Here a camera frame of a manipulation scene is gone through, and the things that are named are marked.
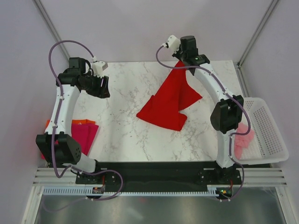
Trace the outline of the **red t shirt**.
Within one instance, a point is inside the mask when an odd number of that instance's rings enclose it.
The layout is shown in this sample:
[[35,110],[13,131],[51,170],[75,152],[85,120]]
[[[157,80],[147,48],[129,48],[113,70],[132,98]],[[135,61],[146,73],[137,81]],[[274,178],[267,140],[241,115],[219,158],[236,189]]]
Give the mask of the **red t shirt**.
[[184,64],[178,61],[155,95],[152,95],[137,118],[153,125],[181,131],[187,116],[181,111],[202,99],[187,82]]

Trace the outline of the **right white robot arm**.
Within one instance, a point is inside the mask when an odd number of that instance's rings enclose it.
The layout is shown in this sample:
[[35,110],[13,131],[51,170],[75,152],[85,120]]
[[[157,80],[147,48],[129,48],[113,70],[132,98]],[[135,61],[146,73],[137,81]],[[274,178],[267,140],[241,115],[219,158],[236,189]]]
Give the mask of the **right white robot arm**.
[[178,39],[171,35],[167,40],[167,45],[173,51],[172,56],[183,62],[192,75],[203,84],[215,104],[210,121],[217,132],[216,163],[220,168],[214,171],[214,178],[218,183],[226,183],[231,178],[231,173],[227,168],[234,164],[232,133],[236,132],[242,120],[240,106],[243,105],[244,99],[225,87],[207,56],[199,54],[194,36],[189,35]]

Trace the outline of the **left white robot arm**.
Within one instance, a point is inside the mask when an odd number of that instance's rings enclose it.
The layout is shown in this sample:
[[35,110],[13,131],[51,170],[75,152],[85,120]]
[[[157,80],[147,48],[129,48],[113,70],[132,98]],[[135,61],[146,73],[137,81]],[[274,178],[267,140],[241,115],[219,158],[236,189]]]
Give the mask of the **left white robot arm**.
[[96,168],[96,160],[84,155],[80,144],[72,137],[71,125],[77,99],[82,91],[97,98],[109,98],[109,77],[103,75],[108,67],[104,61],[93,62],[71,57],[69,67],[57,76],[56,102],[51,119],[36,144],[48,163],[63,165],[86,173],[91,183],[99,183],[103,173]]

